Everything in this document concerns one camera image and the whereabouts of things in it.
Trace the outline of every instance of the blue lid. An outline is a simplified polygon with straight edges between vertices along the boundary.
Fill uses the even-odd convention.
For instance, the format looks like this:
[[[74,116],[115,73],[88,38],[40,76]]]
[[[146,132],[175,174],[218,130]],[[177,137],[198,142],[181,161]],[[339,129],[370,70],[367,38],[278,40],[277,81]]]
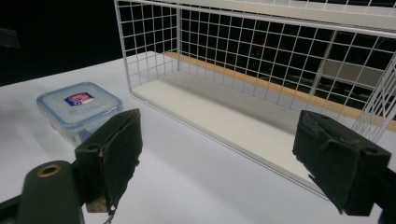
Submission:
[[[64,129],[78,129],[122,110],[122,101],[91,82],[40,95],[37,106]]]

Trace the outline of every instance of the clear plastic container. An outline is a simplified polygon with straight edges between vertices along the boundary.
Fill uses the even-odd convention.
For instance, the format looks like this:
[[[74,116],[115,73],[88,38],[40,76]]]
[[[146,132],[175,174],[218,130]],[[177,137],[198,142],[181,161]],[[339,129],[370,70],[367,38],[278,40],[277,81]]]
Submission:
[[[36,101],[50,125],[75,146],[123,109],[119,98],[91,82],[44,93]]]

